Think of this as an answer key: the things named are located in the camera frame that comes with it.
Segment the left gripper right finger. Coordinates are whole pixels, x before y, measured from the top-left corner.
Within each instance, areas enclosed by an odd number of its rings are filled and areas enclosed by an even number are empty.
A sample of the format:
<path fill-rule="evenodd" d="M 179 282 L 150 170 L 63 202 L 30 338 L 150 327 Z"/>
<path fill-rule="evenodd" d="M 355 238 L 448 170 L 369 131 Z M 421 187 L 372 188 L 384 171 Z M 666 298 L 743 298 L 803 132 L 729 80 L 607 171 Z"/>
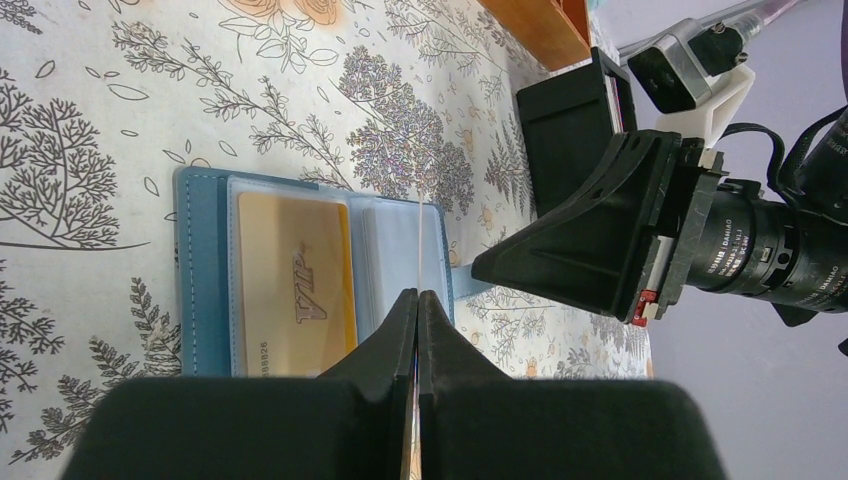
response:
<path fill-rule="evenodd" d="M 419 297 L 422 473 L 427 479 L 722 479 L 701 412 L 645 380 L 520 380 Z"/>

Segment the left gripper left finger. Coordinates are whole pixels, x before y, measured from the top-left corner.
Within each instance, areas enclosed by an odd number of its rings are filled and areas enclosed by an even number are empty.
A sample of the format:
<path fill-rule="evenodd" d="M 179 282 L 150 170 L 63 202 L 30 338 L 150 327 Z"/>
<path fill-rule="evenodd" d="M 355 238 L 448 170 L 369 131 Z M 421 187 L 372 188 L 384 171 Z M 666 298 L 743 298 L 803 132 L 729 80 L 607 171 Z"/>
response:
<path fill-rule="evenodd" d="M 419 295 L 315 378 L 143 378 L 95 408 L 67 479 L 405 479 Z"/>

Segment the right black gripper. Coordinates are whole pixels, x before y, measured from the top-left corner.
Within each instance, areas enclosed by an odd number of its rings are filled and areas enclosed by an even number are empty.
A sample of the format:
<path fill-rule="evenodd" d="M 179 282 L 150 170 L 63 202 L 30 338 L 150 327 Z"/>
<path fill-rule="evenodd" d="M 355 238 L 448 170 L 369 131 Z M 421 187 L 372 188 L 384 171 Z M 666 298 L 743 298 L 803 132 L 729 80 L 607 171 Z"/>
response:
<path fill-rule="evenodd" d="M 773 130 L 730 124 L 726 136 L 772 142 L 761 183 L 718 185 L 688 285 L 773 306 L 788 327 L 847 310 L 847 110 L 807 127 L 791 148 Z M 627 322 L 676 157 L 677 133 L 612 137 L 598 167 L 566 201 L 478 255 L 474 279 Z"/>

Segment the blue leather card holder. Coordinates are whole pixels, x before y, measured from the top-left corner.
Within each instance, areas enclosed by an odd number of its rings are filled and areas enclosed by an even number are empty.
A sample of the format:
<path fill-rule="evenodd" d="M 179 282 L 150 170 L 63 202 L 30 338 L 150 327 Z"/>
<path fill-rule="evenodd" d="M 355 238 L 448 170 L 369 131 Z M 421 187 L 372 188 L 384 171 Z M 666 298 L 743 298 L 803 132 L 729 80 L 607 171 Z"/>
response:
<path fill-rule="evenodd" d="M 185 375 L 315 376 L 404 289 L 447 312 L 487 289 L 451 265 L 436 205 L 201 167 L 174 183 Z"/>

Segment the orange compartment tray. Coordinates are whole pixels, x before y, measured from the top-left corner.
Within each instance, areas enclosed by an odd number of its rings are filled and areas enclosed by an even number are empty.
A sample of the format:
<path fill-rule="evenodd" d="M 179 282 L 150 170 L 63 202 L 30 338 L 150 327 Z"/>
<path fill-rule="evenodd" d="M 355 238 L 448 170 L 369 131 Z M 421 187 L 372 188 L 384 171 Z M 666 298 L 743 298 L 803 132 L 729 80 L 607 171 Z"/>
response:
<path fill-rule="evenodd" d="M 480 4 L 548 71 L 591 57 L 585 0 L 481 0 Z"/>

